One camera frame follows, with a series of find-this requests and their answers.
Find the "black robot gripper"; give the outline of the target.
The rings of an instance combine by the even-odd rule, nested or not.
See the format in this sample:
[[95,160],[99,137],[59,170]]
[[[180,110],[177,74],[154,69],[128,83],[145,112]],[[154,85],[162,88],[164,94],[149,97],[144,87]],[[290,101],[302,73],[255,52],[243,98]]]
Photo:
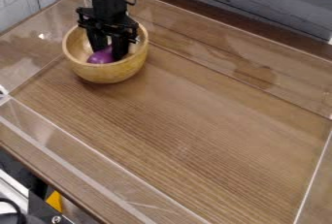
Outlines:
[[87,31],[93,51],[107,47],[107,36],[111,36],[115,61],[129,53],[130,41],[137,39],[140,24],[128,14],[128,6],[136,4],[137,1],[128,0],[86,0],[86,6],[77,9],[78,23]]

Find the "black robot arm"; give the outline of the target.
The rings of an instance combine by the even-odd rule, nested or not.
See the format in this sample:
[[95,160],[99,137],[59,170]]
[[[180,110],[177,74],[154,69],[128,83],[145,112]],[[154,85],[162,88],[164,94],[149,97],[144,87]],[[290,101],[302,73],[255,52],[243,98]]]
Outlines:
[[128,6],[137,1],[91,0],[91,7],[79,7],[78,26],[86,30],[94,52],[111,47],[115,61],[129,53],[132,43],[137,42],[140,24],[129,17]]

